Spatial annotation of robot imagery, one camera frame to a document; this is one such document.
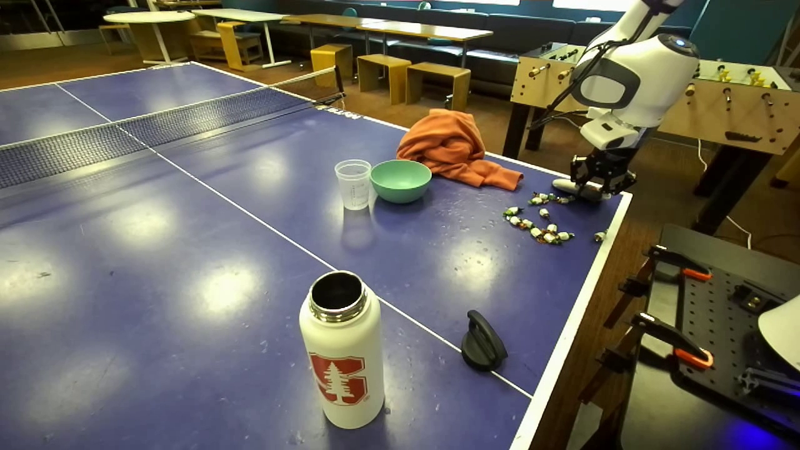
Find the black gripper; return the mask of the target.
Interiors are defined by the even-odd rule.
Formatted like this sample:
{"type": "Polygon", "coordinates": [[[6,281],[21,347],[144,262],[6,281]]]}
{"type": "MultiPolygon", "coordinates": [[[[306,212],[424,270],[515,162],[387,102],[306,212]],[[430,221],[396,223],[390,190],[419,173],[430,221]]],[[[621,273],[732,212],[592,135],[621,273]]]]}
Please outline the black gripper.
{"type": "Polygon", "coordinates": [[[584,201],[607,201],[637,182],[630,171],[634,147],[592,151],[570,161],[570,180],[584,201]]]}

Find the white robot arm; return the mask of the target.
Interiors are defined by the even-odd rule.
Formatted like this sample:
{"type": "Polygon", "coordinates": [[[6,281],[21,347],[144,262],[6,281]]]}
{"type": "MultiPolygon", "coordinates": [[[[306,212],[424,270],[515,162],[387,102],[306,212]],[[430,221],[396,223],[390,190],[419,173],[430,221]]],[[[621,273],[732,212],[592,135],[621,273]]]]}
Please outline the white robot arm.
{"type": "Polygon", "coordinates": [[[684,0],[634,0],[587,48],[570,96],[587,108],[581,135],[592,145],[570,161],[570,188],[607,197],[635,182],[630,161],[699,72],[699,48],[660,26],[684,0]]]}

